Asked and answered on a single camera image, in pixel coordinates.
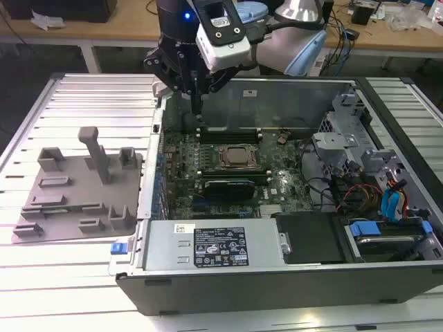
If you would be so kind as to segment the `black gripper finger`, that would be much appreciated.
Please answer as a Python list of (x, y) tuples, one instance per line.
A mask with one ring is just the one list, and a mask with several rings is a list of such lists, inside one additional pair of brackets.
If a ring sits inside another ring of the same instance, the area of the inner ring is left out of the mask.
[(205, 66), (202, 66), (197, 73), (197, 121), (203, 122), (202, 108), (203, 95), (218, 92), (225, 86), (237, 73), (242, 66), (234, 66), (222, 69), (216, 72), (210, 72)]
[(143, 64), (148, 73), (154, 74), (173, 92), (189, 96), (192, 113), (199, 115), (196, 80), (182, 49), (173, 50), (169, 55), (162, 49), (154, 49), (146, 55)]

